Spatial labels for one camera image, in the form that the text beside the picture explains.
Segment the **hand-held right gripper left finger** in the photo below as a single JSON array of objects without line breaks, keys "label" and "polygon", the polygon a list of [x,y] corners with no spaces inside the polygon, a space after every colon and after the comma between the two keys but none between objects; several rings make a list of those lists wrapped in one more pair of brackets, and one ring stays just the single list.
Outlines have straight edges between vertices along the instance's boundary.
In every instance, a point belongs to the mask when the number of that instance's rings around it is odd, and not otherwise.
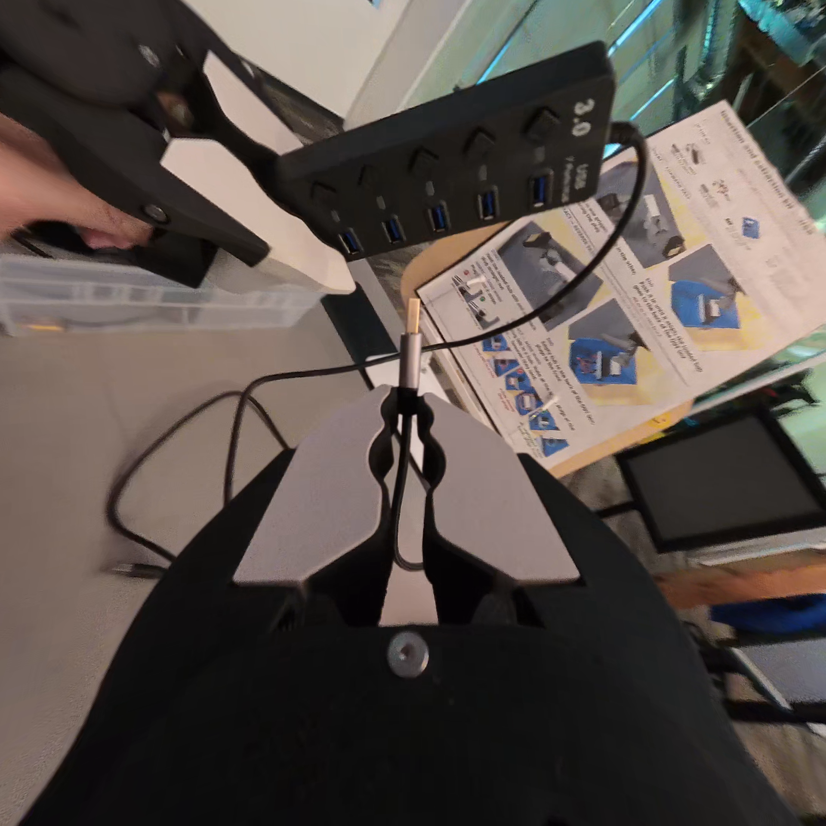
[{"label": "hand-held right gripper left finger", "polygon": [[338,610],[381,610],[393,561],[385,479],[397,388],[340,408],[293,451],[236,568],[238,586],[291,586]]}]

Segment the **clear plastic bin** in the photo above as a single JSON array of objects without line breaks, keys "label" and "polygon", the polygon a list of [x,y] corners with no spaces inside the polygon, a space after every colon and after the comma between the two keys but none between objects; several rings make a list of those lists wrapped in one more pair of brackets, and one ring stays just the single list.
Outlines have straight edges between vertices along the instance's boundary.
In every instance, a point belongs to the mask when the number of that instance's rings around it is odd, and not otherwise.
[{"label": "clear plastic bin", "polygon": [[289,328],[324,293],[290,284],[191,289],[134,267],[2,253],[2,332],[12,337]]}]

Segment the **black display panel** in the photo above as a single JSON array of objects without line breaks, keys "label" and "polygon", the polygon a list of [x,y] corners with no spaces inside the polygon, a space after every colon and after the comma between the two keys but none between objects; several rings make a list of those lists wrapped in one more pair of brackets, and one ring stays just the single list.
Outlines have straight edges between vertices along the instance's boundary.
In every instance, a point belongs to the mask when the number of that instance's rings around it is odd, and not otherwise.
[{"label": "black display panel", "polygon": [[741,411],[615,455],[656,552],[820,530],[825,492],[781,424]]}]

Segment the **black USB hub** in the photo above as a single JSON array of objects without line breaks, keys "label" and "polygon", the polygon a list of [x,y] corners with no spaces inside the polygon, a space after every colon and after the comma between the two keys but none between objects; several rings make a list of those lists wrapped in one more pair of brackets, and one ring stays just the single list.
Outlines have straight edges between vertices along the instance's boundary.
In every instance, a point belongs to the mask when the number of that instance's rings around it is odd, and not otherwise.
[{"label": "black USB hub", "polygon": [[616,85],[595,41],[284,154],[274,194],[353,261],[585,201]]}]

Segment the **person's left hand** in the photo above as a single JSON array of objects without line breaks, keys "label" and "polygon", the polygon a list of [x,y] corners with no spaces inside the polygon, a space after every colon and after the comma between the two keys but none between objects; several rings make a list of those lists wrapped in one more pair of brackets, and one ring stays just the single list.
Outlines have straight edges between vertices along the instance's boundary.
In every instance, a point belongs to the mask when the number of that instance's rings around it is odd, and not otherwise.
[{"label": "person's left hand", "polygon": [[73,226],[92,250],[129,250],[153,232],[84,188],[44,139],[1,116],[2,241],[39,222]]}]

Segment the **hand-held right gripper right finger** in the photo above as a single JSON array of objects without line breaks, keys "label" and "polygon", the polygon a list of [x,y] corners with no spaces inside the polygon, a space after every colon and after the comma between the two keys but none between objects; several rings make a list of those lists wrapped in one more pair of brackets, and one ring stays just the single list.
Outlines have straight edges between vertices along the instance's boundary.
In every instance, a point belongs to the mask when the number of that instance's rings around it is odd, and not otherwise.
[{"label": "hand-held right gripper right finger", "polygon": [[581,575],[520,456],[436,395],[419,398],[427,483],[422,557],[437,610],[568,586]]}]

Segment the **instruction poster board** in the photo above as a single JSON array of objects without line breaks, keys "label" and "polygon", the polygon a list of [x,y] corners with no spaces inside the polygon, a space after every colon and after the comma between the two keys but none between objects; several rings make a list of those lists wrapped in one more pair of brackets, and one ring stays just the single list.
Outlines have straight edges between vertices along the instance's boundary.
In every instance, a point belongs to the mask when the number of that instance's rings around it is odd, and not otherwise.
[{"label": "instruction poster board", "polygon": [[543,467],[713,391],[824,324],[824,235],[725,101],[647,139],[641,199],[602,264],[580,275],[627,207],[634,150],[604,162],[588,201],[522,218],[454,253],[417,293],[464,406]]}]

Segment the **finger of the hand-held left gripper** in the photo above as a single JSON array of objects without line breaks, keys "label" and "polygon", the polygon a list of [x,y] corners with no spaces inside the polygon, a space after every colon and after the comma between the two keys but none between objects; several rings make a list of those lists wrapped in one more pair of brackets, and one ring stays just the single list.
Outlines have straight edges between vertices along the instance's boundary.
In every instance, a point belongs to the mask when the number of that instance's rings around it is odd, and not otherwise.
[{"label": "finger of the hand-held left gripper", "polygon": [[207,53],[203,67],[209,92],[217,106],[217,123],[202,140],[215,149],[201,154],[233,156],[239,162],[271,162],[304,148],[302,141],[246,84],[252,79],[245,67],[237,75],[217,54]]},{"label": "finger of the hand-held left gripper", "polygon": [[217,252],[206,274],[212,286],[237,294],[289,287],[344,295],[356,289],[344,256],[272,201],[222,145],[211,139],[172,139],[161,164],[268,246],[263,261],[253,267],[228,249]]}]

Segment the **black USB cable grey plugs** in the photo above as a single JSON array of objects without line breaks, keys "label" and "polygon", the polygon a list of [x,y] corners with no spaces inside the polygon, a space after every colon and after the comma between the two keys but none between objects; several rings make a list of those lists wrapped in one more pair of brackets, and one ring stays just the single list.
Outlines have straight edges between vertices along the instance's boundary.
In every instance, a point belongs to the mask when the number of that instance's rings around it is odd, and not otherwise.
[{"label": "black USB cable grey plugs", "polygon": [[405,332],[401,336],[400,343],[399,383],[397,388],[399,414],[397,428],[398,456],[389,511],[392,560],[396,567],[407,573],[418,573],[424,569],[424,563],[410,561],[404,557],[400,549],[401,514],[411,463],[412,439],[421,404],[419,401],[419,384],[422,355],[420,300],[411,298],[407,304]]}]

